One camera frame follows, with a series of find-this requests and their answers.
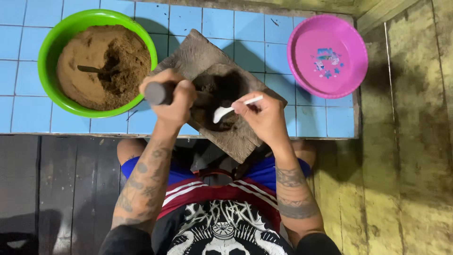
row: graphic print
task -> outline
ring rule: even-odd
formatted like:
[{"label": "graphic print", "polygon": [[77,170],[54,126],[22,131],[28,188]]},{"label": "graphic print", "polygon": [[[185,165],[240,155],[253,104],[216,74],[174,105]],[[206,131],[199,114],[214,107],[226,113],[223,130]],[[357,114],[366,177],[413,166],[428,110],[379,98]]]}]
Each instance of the graphic print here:
[{"label": "graphic print", "polygon": [[202,255],[213,251],[221,255],[286,255],[280,245],[285,240],[266,228],[261,216],[253,213],[247,202],[215,200],[210,202],[208,211],[198,204],[190,204],[186,206],[184,219],[168,255],[191,254],[191,251]]},{"label": "graphic print", "polygon": [[311,58],[315,60],[314,64],[316,65],[316,69],[313,70],[314,72],[321,72],[319,75],[320,78],[326,77],[329,79],[332,77],[332,72],[334,72],[333,77],[336,78],[338,74],[340,74],[340,69],[335,67],[334,69],[326,68],[325,64],[330,64],[329,66],[336,66],[340,64],[340,67],[344,67],[344,63],[340,63],[340,54],[337,54],[332,50],[332,48],[322,48],[318,49],[318,56],[311,55]]}]

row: green plastic bowl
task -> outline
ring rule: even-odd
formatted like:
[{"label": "green plastic bowl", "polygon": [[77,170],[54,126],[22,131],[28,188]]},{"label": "green plastic bowl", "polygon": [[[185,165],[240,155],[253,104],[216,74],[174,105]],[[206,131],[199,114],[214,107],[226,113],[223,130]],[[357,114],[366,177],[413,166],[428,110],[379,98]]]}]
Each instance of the green plastic bowl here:
[{"label": "green plastic bowl", "polygon": [[105,118],[124,113],[136,106],[143,99],[139,94],[128,104],[110,111],[91,110],[68,98],[60,89],[57,77],[57,63],[63,48],[77,33],[89,26],[123,25],[137,33],[145,42],[151,56],[151,70],[157,66],[157,54],[148,32],[130,17],[112,10],[85,10],[77,12],[58,23],[50,30],[38,56],[38,73],[44,91],[50,99],[66,111],[88,118]]}]

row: blue tile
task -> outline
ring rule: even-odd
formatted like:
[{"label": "blue tile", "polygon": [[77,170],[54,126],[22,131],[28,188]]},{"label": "blue tile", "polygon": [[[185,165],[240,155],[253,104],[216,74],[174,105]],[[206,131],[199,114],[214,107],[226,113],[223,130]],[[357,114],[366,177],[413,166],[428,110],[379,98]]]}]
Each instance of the blue tile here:
[{"label": "blue tile", "polygon": [[296,106],[287,105],[284,108],[284,118],[286,121],[286,130],[288,130],[288,135],[290,137],[296,137]]},{"label": "blue tile", "polygon": [[91,119],[92,134],[126,134],[128,112],[108,118]]},{"label": "blue tile", "polygon": [[150,34],[156,47],[157,61],[160,62],[168,57],[169,36],[166,34]]},{"label": "blue tile", "polygon": [[63,0],[32,0],[27,2],[26,26],[54,27],[61,21]]},{"label": "blue tile", "polygon": [[234,59],[234,41],[227,39],[208,39],[213,45],[217,46],[223,52],[225,52],[228,57]]},{"label": "blue tile", "polygon": [[0,40],[0,59],[19,58],[20,37],[22,35],[22,27],[17,26],[0,26],[0,36],[8,38]]},{"label": "blue tile", "polygon": [[48,97],[15,97],[11,132],[50,132],[51,111]]},{"label": "blue tile", "polygon": [[183,127],[181,128],[181,130],[179,131],[179,135],[194,135],[194,136],[198,136],[200,135],[200,133],[194,129],[193,127],[191,127],[189,124],[184,124]]},{"label": "blue tile", "polygon": [[266,73],[291,74],[285,44],[266,43]]},{"label": "blue tile", "polygon": [[265,15],[265,41],[267,43],[287,44],[293,31],[293,17]]},{"label": "blue tile", "polygon": [[327,135],[354,137],[354,108],[327,107]]},{"label": "blue tile", "polygon": [[101,0],[101,9],[114,10],[133,18],[135,4],[132,1]]},{"label": "blue tile", "polygon": [[88,134],[90,133],[90,119],[67,112],[53,104],[50,132]]},{"label": "blue tile", "polygon": [[135,7],[135,20],[143,26],[148,33],[169,33],[169,5],[137,2]]},{"label": "blue tile", "polygon": [[64,0],[63,19],[83,10],[99,9],[101,0]]},{"label": "blue tile", "polygon": [[208,38],[234,38],[234,11],[203,8],[203,35]]},{"label": "blue tile", "polygon": [[188,35],[191,29],[201,31],[201,8],[180,5],[170,6],[170,34]]},{"label": "blue tile", "polygon": [[306,20],[307,18],[302,18],[302,17],[294,17],[294,28],[297,27],[297,25],[300,24],[300,22]]},{"label": "blue tile", "polygon": [[264,14],[235,11],[234,39],[245,41],[264,41]]},{"label": "blue tile", "polygon": [[289,105],[296,105],[296,85],[291,74],[266,74],[265,84],[282,96]]},{"label": "blue tile", "polygon": [[169,35],[169,56],[180,46],[184,39],[186,39],[185,36]]},{"label": "blue tile", "polygon": [[0,0],[0,25],[23,25],[26,0]]},{"label": "blue tile", "polygon": [[19,60],[38,60],[39,49],[50,28],[24,27]]},{"label": "blue tile", "polygon": [[11,115],[13,114],[13,98],[0,97],[0,133],[9,133],[11,129]]},{"label": "blue tile", "polygon": [[0,60],[0,95],[14,95],[17,61]]},{"label": "blue tile", "polygon": [[17,71],[16,95],[47,96],[38,75],[38,62],[19,61]]},{"label": "blue tile", "polygon": [[327,137],[326,108],[296,106],[298,137]]},{"label": "blue tile", "polygon": [[326,99],[312,95],[296,85],[296,105],[326,106]]},{"label": "blue tile", "polygon": [[264,74],[263,73],[251,73],[253,76],[257,77],[262,83],[264,83]]},{"label": "blue tile", "polygon": [[234,41],[234,61],[249,72],[264,73],[264,43]]},{"label": "blue tile", "polygon": [[352,107],[352,94],[337,99],[326,99],[326,103],[327,106]]},{"label": "blue tile", "polygon": [[129,111],[129,115],[129,134],[151,134],[153,132],[157,116],[149,107],[148,102],[145,100],[140,102]]}]

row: blue shorts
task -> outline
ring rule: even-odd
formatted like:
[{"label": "blue shorts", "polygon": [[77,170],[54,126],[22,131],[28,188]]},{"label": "blue shorts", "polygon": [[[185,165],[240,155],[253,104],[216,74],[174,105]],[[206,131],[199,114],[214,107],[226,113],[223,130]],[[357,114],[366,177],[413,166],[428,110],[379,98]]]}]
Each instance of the blue shorts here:
[{"label": "blue shorts", "polygon": [[[121,166],[121,171],[129,179],[132,170],[134,169],[135,165],[137,164],[140,157],[134,157],[128,161],[126,161]],[[310,166],[307,162],[303,161],[302,159],[298,158],[300,168],[304,173],[305,178],[307,178],[311,174]],[[247,174],[244,177],[250,178],[253,181],[262,184],[269,189],[276,191],[275,186],[275,158],[274,156],[267,157],[263,159],[261,162],[256,163],[253,165]],[[170,174],[169,174],[169,181],[168,186],[184,181],[187,179],[197,178],[190,169],[180,167],[176,162],[172,161],[170,163]]]}]

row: person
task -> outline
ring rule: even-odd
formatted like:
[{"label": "person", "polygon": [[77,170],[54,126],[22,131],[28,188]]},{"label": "person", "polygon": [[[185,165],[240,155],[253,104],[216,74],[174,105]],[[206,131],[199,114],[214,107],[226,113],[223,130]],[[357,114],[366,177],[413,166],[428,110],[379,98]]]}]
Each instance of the person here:
[{"label": "person", "polygon": [[[194,85],[171,69],[143,84],[150,81],[178,85],[171,105],[153,107],[157,121],[146,147],[135,139],[118,144],[128,180],[99,254],[341,254],[324,232],[304,177],[314,152],[300,142],[293,146],[281,101],[252,92],[232,104],[273,155],[240,180],[211,187],[171,161],[176,137],[196,99]],[[259,95],[263,99],[252,108],[242,103]],[[295,148],[307,162],[296,157]],[[280,222],[291,245],[279,234]]]}]

